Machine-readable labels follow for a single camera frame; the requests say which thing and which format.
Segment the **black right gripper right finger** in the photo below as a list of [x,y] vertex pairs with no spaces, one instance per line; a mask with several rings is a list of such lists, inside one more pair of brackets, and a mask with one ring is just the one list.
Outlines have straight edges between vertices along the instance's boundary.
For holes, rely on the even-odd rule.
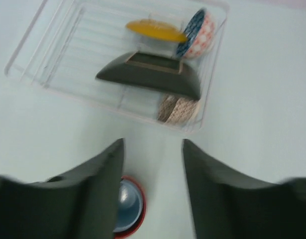
[[183,140],[183,162],[199,239],[306,239],[306,177],[265,182]]

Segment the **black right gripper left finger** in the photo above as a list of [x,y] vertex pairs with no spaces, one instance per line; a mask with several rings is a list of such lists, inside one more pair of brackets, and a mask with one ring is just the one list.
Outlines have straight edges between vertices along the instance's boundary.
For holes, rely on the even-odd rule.
[[111,239],[124,140],[48,181],[0,175],[0,239]]

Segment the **black floral mug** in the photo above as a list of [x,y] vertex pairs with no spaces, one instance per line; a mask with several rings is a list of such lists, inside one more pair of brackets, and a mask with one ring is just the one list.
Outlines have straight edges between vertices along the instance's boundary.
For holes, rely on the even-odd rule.
[[136,184],[139,187],[139,189],[141,191],[141,194],[143,196],[143,210],[142,210],[142,213],[141,213],[139,219],[137,220],[137,222],[132,227],[130,227],[129,229],[127,229],[123,232],[114,233],[114,237],[116,239],[124,239],[124,238],[132,235],[133,233],[135,233],[139,229],[141,224],[143,223],[143,220],[144,220],[145,214],[146,214],[146,197],[145,197],[145,193],[144,193],[141,185],[134,178],[132,178],[131,176],[128,176],[128,175],[123,175],[121,177],[121,180],[122,179],[130,180],[131,182],[133,182],[134,184]]

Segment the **brown lattice pattern bowl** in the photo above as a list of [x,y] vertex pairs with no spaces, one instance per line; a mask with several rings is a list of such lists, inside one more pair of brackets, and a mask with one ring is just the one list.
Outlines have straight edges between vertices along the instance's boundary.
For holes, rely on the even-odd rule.
[[199,107],[199,101],[165,94],[159,104],[157,120],[171,125],[186,124],[197,116]]

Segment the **black floral square plate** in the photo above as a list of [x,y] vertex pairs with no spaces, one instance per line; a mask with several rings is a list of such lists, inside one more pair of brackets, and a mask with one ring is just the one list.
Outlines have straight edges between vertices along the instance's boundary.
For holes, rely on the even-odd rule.
[[201,99],[197,72],[181,60],[144,52],[129,52],[109,62],[96,78],[108,82]]

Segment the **clear wire dish rack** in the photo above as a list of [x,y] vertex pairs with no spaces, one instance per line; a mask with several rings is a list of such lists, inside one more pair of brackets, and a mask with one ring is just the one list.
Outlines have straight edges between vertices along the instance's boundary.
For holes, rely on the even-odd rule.
[[220,0],[45,0],[5,74],[192,132],[228,12]]

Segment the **blue triangle pattern bowl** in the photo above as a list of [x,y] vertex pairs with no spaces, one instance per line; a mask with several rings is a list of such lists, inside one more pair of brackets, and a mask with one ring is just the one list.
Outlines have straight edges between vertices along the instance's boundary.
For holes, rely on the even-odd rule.
[[199,9],[188,22],[184,35],[187,41],[176,48],[177,58],[193,59],[202,56],[210,49],[216,31],[216,20],[206,9]]

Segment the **yellow round plate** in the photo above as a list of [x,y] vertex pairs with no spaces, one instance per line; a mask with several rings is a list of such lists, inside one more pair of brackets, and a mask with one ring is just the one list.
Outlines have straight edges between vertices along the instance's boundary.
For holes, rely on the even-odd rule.
[[177,27],[163,21],[140,19],[128,22],[125,27],[140,35],[162,41],[182,43],[188,40]]

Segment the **light blue cup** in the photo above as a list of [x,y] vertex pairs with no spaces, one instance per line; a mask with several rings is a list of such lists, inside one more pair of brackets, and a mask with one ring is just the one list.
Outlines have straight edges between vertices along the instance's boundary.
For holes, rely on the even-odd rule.
[[114,233],[123,232],[132,227],[139,219],[143,210],[141,191],[130,180],[121,180],[118,199],[118,213]]

